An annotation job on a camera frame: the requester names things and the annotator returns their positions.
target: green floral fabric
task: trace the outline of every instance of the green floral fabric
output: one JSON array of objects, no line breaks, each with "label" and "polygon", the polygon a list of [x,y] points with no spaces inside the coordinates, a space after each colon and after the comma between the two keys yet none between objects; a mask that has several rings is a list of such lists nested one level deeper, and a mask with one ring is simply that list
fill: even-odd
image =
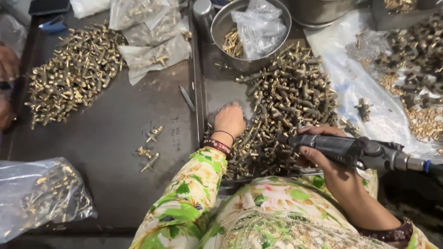
[{"label": "green floral fabric", "polygon": [[[210,217],[226,165],[215,149],[191,155],[146,214],[130,248],[392,248],[357,233],[321,176],[255,179]],[[369,173],[373,177],[363,184],[376,198],[377,175]],[[407,248],[436,247],[414,227]]]}]

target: floral sleeve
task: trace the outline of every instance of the floral sleeve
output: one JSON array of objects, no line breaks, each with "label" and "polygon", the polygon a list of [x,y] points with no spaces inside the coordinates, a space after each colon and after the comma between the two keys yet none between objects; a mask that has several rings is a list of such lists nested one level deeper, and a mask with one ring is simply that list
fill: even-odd
[{"label": "floral sleeve", "polygon": [[223,153],[212,148],[192,154],[146,214],[130,248],[197,248],[226,165]]}]

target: hand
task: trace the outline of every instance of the hand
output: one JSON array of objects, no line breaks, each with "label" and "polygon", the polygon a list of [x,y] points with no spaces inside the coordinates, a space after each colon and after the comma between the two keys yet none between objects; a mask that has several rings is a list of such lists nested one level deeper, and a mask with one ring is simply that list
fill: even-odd
[{"label": "hand", "polygon": [[[214,131],[224,131],[236,138],[243,133],[245,128],[246,122],[243,120],[243,112],[236,101],[232,105],[221,108],[215,116]],[[230,135],[224,132],[214,132],[211,138],[231,147],[234,141]]]},{"label": "hand", "polygon": [[[299,132],[346,136],[339,128],[330,126],[305,127]],[[351,224],[370,230],[390,230],[401,225],[395,216],[366,192],[362,178],[355,171],[330,161],[316,149],[301,146],[298,163],[306,166],[309,162],[323,170],[326,187],[345,210]]]},{"label": "hand", "polygon": [[11,48],[0,42],[0,82],[13,81],[19,75],[19,58]]},{"label": "hand", "polygon": [[13,112],[8,99],[3,94],[0,94],[0,130],[9,127],[15,118],[16,114]]}]

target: plastic sheet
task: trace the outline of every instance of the plastic sheet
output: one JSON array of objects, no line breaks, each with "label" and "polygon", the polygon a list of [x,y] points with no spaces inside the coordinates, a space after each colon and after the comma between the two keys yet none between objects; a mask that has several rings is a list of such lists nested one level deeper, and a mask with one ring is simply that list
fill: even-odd
[{"label": "plastic sheet", "polygon": [[107,10],[111,6],[110,0],[70,0],[74,16],[83,18]]},{"label": "plastic sheet", "polygon": [[21,58],[26,43],[27,29],[11,15],[0,15],[0,41],[12,48]]},{"label": "plastic sheet", "polygon": [[[378,84],[375,80],[377,71],[368,73],[358,60],[348,55],[346,46],[355,44],[355,35],[371,25],[371,13],[361,9],[350,11],[322,30],[305,30],[312,52],[315,56],[323,57],[322,67],[329,74],[332,87],[339,94],[337,101],[340,106],[336,109],[337,113],[345,119],[352,119],[353,124],[359,126],[364,136],[370,139],[400,143],[405,146],[406,152],[416,157],[442,163],[443,157],[436,151],[439,145],[420,142],[411,134],[409,119],[404,113],[399,97],[393,96]],[[372,53],[376,55],[383,52],[383,44],[383,41],[379,41],[367,46],[371,46]],[[362,97],[374,105],[370,109],[370,121],[365,123],[354,107]]]},{"label": "plastic sheet", "polygon": [[168,0],[111,0],[109,28],[124,30],[148,22],[170,7]]},{"label": "plastic sheet", "polygon": [[283,41],[286,26],[282,10],[265,0],[251,0],[245,12],[232,11],[245,59],[255,60],[272,53]]},{"label": "plastic sheet", "polygon": [[97,217],[80,174],[64,158],[0,162],[0,244],[48,221]]},{"label": "plastic sheet", "polygon": [[135,85],[149,71],[162,70],[189,59],[191,46],[182,35],[157,47],[119,46],[129,67],[129,82]]},{"label": "plastic sheet", "polygon": [[158,46],[159,44],[178,36],[183,29],[186,29],[183,25],[183,20],[179,20],[179,8],[171,8],[152,29],[150,29],[145,23],[142,23],[124,30],[123,35],[130,46]]}]

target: bangle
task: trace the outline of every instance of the bangle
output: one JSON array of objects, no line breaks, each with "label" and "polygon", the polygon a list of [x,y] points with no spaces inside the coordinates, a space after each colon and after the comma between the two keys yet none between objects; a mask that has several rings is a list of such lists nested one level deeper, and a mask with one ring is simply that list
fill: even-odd
[{"label": "bangle", "polygon": [[214,131],[212,134],[214,134],[216,132],[224,132],[224,133],[226,133],[226,134],[228,134],[229,136],[232,137],[232,142],[234,142],[234,140],[235,140],[234,137],[231,134],[229,134],[228,132],[225,132],[225,131]]},{"label": "bangle", "polygon": [[356,226],[354,227],[357,229],[360,235],[377,239],[382,242],[400,242],[411,240],[412,234],[414,233],[411,220],[406,217],[399,220],[401,221],[401,226],[391,230],[374,231]]},{"label": "bangle", "polygon": [[228,146],[226,146],[224,143],[220,143],[217,140],[214,139],[204,140],[203,146],[211,147],[218,151],[221,151],[223,154],[226,155],[227,160],[230,160],[233,157],[231,149]]}]

